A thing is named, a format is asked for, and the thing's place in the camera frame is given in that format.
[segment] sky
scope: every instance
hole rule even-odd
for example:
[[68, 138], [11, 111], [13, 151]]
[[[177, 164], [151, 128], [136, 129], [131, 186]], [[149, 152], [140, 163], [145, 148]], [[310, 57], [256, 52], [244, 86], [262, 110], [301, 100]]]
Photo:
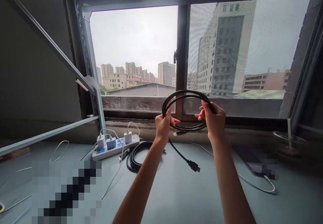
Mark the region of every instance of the sky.
[[[309, 0], [258, 0], [245, 74], [289, 69]], [[199, 40], [215, 3], [191, 6], [189, 70], [195, 71]], [[90, 19], [97, 67], [135, 62], [157, 77], [158, 63], [173, 63], [177, 6], [94, 12]]]

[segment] hand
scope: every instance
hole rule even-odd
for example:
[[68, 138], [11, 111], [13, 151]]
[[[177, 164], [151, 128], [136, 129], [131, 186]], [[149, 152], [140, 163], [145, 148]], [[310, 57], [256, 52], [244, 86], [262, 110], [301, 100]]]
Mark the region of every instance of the hand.
[[206, 120], [208, 137], [212, 143], [224, 140], [225, 111], [215, 103], [211, 102], [211, 104], [215, 109], [215, 114], [210, 110], [208, 103], [202, 100], [201, 112], [195, 117], [198, 117], [199, 120]]
[[169, 126], [172, 124], [175, 126], [176, 124], [179, 124], [180, 121], [177, 119], [174, 119], [171, 116], [172, 109], [169, 108], [166, 112], [165, 117], [163, 118], [163, 115], [158, 115], [155, 118], [156, 123], [156, 138], [159, 138], [161, 140], [166, 140], [166, 143], [168, 141], [168, 133], [169, 133]]

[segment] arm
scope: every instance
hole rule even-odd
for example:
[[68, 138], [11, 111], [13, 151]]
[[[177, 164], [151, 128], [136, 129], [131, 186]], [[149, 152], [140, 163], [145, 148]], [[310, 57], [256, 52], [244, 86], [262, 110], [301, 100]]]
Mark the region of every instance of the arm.
[[206, 120], [218, 175], [224, 221], [226, 224], [256, 223], [243, 192], [229, 146], [224, 140], [225, 112], [212, 102], [213, 114], [205, 101], [196, 117]]
[[171, 122], [175, 125], [180, 121], [171, 117], [171, 109], [169, 108], [165, 118], [163, 119], [163, 116], [159, 115], [155, 122], [156, 138], [112, 224], [141, 222], [160, 158], [168, 142], [169, 124]]

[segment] white power strip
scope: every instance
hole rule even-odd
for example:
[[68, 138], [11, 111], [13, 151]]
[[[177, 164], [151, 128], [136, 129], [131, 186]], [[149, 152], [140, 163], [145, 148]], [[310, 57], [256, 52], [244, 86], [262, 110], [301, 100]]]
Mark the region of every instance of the white power strip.
[[[123, 150], [125, 151], [126, 149], [138, 145], [140, 142], [139, 136], [137, 134], [132, 135], [132, 142], [129, 143], [123, 143]], [[104, 148], [101, 150], [98, 150], [98, 145], [94, 147], [94, 150], [92, 152], [92, 159], [93, 161], [101, 160], [107, 157], [110, 157], [112, 155], [118, 154], [122, 152], [122, 143], [117, 139], [117, 145], [113, 147], [112, 149], [107, 149], [107, 144], [104, 144]]]

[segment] window latch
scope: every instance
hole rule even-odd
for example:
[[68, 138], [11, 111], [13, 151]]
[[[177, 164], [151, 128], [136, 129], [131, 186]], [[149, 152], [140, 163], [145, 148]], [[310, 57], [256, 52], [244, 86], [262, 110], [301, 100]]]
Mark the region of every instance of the window latch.
[[177, 50], [174, 51], [174, 64], [176, 64], [176, 61], [177, 61]]

